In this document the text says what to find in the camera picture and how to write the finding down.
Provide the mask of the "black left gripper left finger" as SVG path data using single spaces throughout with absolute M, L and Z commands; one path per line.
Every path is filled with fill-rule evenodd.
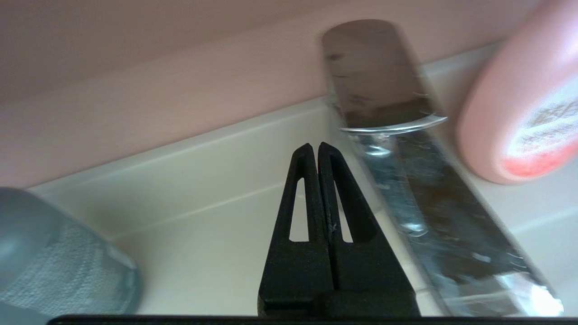
M 294 242 L 290 232 L 300 180 L 305 185 L 308 240 Z M 312 316 L 321 296 L 334 290 L 329 224 L 314 149 L 307 143 L 291 157 L 258 289 L 259 316 Z

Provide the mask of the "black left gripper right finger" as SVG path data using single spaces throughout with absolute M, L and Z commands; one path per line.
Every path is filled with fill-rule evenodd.
M 318 148 L 334 288 L 330 317 L 420 317 L 415 291 L 341 152 Z

